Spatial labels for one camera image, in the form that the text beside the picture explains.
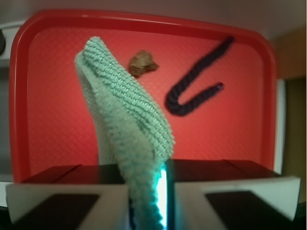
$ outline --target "red tray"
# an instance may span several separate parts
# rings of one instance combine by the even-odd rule
[[[224,90],[178,117],[165,96],[192,65],[226,37],[235,43],[180,98],[220,81]],[[152,52],[157,71],[139,83],[161,106],[176,139],[174,159],[252,160],[273,168],[276,64],[269,43],[243,29],[182,19],[89,10],[43,11],[17,33],[10,64],[10,136],[14,179],[55,165],[97,164],[97,141],[74,66],[99,36],[125,68]]]

